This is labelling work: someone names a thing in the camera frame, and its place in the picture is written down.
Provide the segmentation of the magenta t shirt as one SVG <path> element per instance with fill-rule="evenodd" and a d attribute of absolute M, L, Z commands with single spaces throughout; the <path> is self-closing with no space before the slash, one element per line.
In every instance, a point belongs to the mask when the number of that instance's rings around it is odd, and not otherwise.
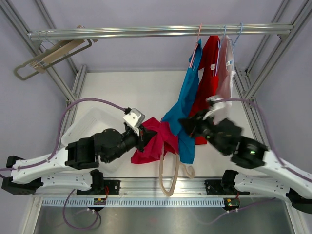
<path fill-rule="evenodd" d="M 149 130 L 156 131 L 150 142 L 144 148 L 144 152 L 136 150 L 131 157 L 132 164 L 145 164 L 160 160 L 161 155 L 168 152 L 179 154 L 178 136 L 172 134 L 169 123 L 160 122 L 152 117 L 143 122 L 143 126 Z"/>

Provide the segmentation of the beige plastic hanger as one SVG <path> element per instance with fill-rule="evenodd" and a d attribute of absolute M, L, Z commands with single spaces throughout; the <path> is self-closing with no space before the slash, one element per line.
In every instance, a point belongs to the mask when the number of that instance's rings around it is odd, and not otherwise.
<path fill-rule="evenodd" d="M 193 166 L 181 162 L 179 152 L 178 136 L 174 135 L 168 122 L 160 122 L 160 133 L 162 136 L 162 150 L 160 154 L 158 183 L 161 191 L 166 197 L 174 194 L 179 169 L 189 179 L 195 178 Z"/>

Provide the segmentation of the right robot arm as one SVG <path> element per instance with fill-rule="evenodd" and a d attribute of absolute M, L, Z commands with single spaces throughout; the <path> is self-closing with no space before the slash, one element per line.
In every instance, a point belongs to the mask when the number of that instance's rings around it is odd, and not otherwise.
<path fill-rule="evenodd" d="M 312 175 L 278 158 L 268 147 L 243 136 L 242 128 L 225 118 L 218 124 L 206 112 L 178 120 L 191 137 L 202 136 L 222 155 L 244 169 L 264 173 L 268 178 L 256 178 L 226 170 L 220 187 L 227 194 L 236 192 L 260 193 L 288 202 L 295 209 L 312 212 Z"/>

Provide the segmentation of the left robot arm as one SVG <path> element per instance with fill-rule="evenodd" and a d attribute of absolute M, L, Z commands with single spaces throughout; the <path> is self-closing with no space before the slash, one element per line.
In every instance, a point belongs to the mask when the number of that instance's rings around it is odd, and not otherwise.
<path fill-rule="evenodd" d="M 157 134 L 143 125 L 138 133 L 130 127 L 124 133 L 105 129 L 84 137 L 60 149 L 52 157 L 40 156 L 32 160 L 10 156 L 1 188 L 13 195 L 32 195 L 48 189 L 75 189 L 78 195 L 104 195 L 109 186 L 99 171 L 101 162 L 111 163 L 133 148 L 143 152 Z"/>

